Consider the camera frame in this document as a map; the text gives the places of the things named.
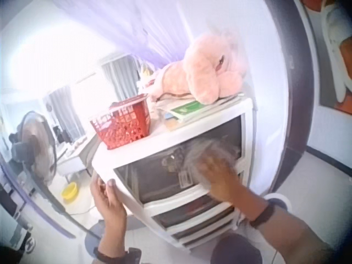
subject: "transparent plastic bag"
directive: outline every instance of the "transparent plastic bag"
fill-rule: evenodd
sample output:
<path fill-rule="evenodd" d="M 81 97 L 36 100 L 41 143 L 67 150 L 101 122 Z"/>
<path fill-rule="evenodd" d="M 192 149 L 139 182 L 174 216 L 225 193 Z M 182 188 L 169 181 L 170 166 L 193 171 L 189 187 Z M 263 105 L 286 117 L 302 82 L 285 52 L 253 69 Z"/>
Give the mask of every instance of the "transparent plastic bag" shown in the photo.
<path fill-rule="evenodd" d="M 195 183 L 201 184 L 205 189 L 210 190 L 210 182 L 198 170 L 197 165 L 204 155 L 211 153 L 217 158 L 224 159 L 234 169 L 239 158 L 238 147 L 229 142 L 219 139 L 200 138 L 190 142 L 189 151 L 184 160 L 183 169 L 192 177 Z"/>

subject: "pink stuffed animal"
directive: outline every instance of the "pink stuffed animal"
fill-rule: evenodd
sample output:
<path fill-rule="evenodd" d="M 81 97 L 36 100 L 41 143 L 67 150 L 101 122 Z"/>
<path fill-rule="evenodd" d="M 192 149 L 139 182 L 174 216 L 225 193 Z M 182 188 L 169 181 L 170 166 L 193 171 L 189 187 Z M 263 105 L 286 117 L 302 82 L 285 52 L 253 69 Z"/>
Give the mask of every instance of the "pink stuffed animal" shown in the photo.
<path fill-rule="evenodd" d="M 187 49 L 179 62 L 157 73 L 150 96 L 158 101 L 163 95 L 182 97 L 191 93 L 208 105 L 219 97 L 237 94 L 246 72 L 239 58 L 237 43 L 229 35 L 203 35 Z"/>

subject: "sheer curtain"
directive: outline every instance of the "sheer curtain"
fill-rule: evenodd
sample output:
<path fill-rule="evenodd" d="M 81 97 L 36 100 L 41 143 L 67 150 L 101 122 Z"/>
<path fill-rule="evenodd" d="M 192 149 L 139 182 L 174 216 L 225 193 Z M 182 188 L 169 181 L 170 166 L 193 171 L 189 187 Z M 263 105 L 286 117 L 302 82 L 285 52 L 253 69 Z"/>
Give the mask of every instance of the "sheer curtain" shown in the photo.
<path fill-rule="evenodd" d="M 72 141 L 85 135 L 84 128 L 73 106 L 70 86 L 53 91 L 43 100 L 52 106 L 61 128 L 67 131 Z"/>
<path fill-rule="evenodd" d="M 125 53 L 148 61 L 157 68 L 183 59 L 190 44 L 177 1 L 52 1 Z"/>
<path fill-rule="evenodd" d="M 113 85 L 118 101 L 138 94 L 138 68 L 133 57 L 125 56 L 106 63 L 102 69 L 107 80 Z"/>

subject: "hand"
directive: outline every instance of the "hand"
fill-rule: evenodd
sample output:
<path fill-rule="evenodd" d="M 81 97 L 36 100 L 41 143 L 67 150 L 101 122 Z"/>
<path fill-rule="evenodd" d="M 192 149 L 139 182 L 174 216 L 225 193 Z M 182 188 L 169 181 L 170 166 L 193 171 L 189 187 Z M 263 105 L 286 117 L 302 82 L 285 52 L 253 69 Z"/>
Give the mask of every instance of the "hand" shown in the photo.
<path fill-rule="evenodd" d="M 105 221 L 106 233 L 124 238 L 126 232 L 126 210 L 118 199 L 118 189 L 115 180 L 111 179 L 104 184 L 102 179 L 93 176 L 90 190 L 95 206 Z"/>
<path fill-rule="evenodd" d="M 227 161 L 214 156 L 211 152 L 201 157 L 198 170 L 210 182 L 210 195 L 216 200 L 235 203 L 235 195 L 242 186 L 238 175 Z"/>

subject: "gray curtain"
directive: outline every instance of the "gray curtain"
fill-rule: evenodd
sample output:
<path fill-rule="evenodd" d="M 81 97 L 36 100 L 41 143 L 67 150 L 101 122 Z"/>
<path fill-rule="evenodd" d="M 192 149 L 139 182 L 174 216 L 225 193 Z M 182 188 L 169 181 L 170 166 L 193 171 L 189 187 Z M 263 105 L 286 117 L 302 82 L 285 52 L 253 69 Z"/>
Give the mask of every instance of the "gray curtain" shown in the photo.
<path fill-rule="evenodd" d="M 102 66 L 105 77 L 114 86 L 117 99 L 126 100 L 138 94 L 138 63 L 131 56 L 125 56 Z"/>
<path fill-rule="evenodd" d="M 44 98 L 52 106 L 62 129 L 66 130 L 72 142 L 85 135 L 81 121 L 72 102 L 70 86 L 64 86 Z"/>

